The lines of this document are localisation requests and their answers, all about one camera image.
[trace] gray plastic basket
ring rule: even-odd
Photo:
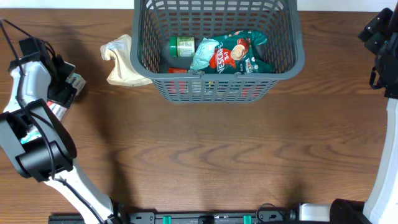
[[[168,73],[169,67],[189,69],[192,58],[170,57],[170,36],[204,37],[234,30],[258,30],[268,43],[258,49],[275,74]],[[131,63],[153,80],[164,98],[176,103],[252,102],[280,80],[292,78],[304,66],[300,18],[296,0],[136,0],[132,25]]]

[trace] beige cloth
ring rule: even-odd
[[[138,74],[130,62],[131,37],[127,34],[101,46],[104,60],[114,60],[114,68],[106,79],[109,84],[122,86],[142,86],[152,80]]]

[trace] white wall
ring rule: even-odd
[[[369,11],[395,8],[397,0],[297,0],[302,11]],[[134,0],[0,0],[0,8],[134,9]]]

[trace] green jar lid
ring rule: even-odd
[[[177,57],[177,37],[170,37],[170,55]]]

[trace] green coffee packet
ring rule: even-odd
[[[216,40],[218,45],[202,47],[201,54],[195,54],[191,69],[205,73],[273,73],[272,65],[261,61],[256,46],[267,43],[267,36],[254,30],[239,30],[227,35],[206,40]],[[209,58],[209,66],[203,67],[203,61]]]

